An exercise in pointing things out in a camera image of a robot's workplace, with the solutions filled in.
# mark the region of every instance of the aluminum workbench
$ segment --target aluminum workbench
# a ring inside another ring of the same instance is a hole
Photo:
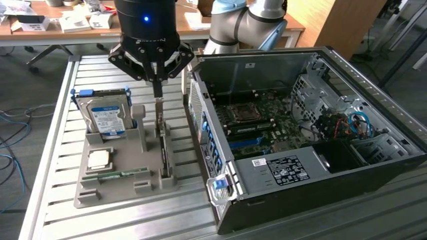
[[[181,78],[169,79],[164,116],[170,125],[178,190],[76,209],[73,197],[85,123],[69,91],[129,87],[153,124],[152,88],[134,81],[106,55],[70,56],[45,141],[19,240],[421,239],[427,237],[427,164],[378,191],[228,235],[217,235],[181,101]]]

